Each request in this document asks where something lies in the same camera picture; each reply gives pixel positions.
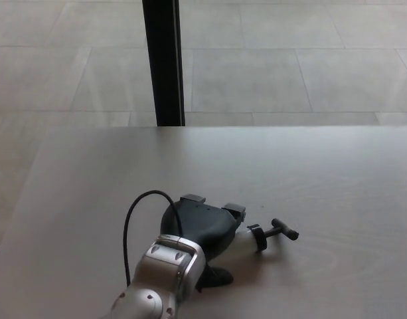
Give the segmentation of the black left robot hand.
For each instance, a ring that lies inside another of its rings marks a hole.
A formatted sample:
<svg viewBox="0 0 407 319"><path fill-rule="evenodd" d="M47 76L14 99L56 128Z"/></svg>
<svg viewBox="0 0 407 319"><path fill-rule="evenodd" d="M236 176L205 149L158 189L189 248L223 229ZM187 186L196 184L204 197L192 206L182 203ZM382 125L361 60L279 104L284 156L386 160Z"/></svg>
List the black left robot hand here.
<svg viewBox="0 0 407 319"><path fill-rule="evenodd" d="M230 246L245 219L246 208L233 203L219 208L207 205L205 201L198 195L182 196L174 207L168 207L164 212L160 232L198 244L209 262Z"/></svg>

